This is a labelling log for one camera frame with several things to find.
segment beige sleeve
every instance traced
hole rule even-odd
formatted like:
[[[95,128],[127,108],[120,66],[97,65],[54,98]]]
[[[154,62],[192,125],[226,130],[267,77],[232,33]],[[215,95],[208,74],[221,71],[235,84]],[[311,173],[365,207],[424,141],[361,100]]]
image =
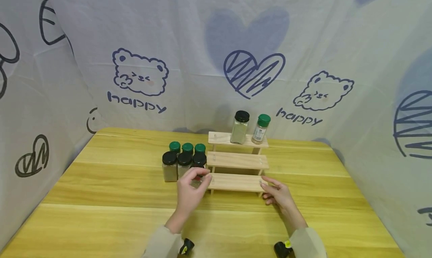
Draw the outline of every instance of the beige sleeve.
[[[289,240],[295,258],[327,258],[324,244],[313,228],[295,230]]]
[[[177,258],[182,246],[180,234],[173,235],[167,227],[161,226],[148,241],[142,258]]]

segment glass jar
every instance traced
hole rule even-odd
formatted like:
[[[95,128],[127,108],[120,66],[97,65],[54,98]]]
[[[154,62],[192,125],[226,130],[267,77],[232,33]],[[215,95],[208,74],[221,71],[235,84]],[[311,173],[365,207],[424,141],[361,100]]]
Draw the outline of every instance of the glass jar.
[[[205,155],[206,146],[204,144],[196,144],[195,145],[195,153],[202,153]]]
[[[242,144],[245,142],[246,131],[248,130],[249,113],[246,111],[237,111],[234,117],[230,142],[233,144]]]
[[[177,156],[177,174],[180,179],[190,168],[192,155],[189,152],[182,152]]]
[[[168,151],[162,155],[162,170],[165,182],[177,181],[177,153]]]
[[[183,153],[188,153],[188,154],[190,154],[191,157],[194,154],[194,145],[191,144],[190,142],[183,144],[181,149],[182,149]]]
[[[180,154],[180,143],[177,141],[170,142],[169,150],[174,151],[177,153],[177,155],[179,155]]]
[[[195,153],[195,155],[192,158],[192,167],[201,167],[205,168],[207,163],[207,157],[205,154],[202,153]],[[202,175],[197,175],[196,178],[194,178],[191,182],[191,186],[198,189],[198,187],[201,185],[201,178]]]
[[[264,135],[267,131],[267,127],[269,126],[271,121],[270,116],[266,114],[261,114],[258,117],[258,122],[256,124],[255,130],[252,135],[252,142],[254,144],[262,144],[264,140]]]

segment person's left hand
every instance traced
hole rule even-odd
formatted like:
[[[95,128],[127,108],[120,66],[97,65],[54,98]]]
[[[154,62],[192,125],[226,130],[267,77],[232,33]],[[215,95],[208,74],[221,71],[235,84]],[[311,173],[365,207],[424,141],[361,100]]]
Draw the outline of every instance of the person's left hand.
[[[177,207],[165,224],[165,227],[167,227],[171,233],[180,233],[191,213],[200,204],[212,180],[212,176],[209,175],[209,173],[210,170],[208,169],[194,167],[190,168],[177,181]],[[202,178],[201,185],[196,189],[191,186],[191,182],[198,175],[205,176]]]

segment tabletop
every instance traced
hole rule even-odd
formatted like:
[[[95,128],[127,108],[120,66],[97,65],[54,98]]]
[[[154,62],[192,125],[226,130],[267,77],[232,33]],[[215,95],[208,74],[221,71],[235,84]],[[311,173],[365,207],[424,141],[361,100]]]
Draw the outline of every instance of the tabletop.
[[[176,183],[164,182],[161,166],[171,141],[207,146],[207,135],[97,132],[0,258],[141,257],[152,232],[176,207]],[[270,166],[265,175],[289,185],[330,258],[403,257],[329,146],[277,139],[269,145],[262,150]],[[195,243],[195,258],[276,257],[273,245],[288,238],[276,209],[256,193],[221,190],[204,196],[182,236]]]

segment spice rack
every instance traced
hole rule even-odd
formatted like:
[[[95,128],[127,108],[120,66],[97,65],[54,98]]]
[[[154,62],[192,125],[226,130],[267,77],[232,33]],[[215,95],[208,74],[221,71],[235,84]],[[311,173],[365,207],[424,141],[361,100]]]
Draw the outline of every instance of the spice rack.
[[[262,144],[254,144],[252,135],[246,135],[244,144],[233,144],[230,142],[231,133],[208,132],[208,144],[213,145],[213,151],[207,153],[207,168],[211,169],[212,179],[208,189],[213,195],[215,190],[234,192],[256,192],[260,197],[263,193],[261,183],[267,182],[261,179],[261,173],[270,169],[267,156],[261,155],[263,148],[269,147],[267,138],[264,137]],[[217,152],[216,145],[233,145],[252,147],[251,154]],[[216,173],[216,167],[258,170],[258,175],[238,175]]]

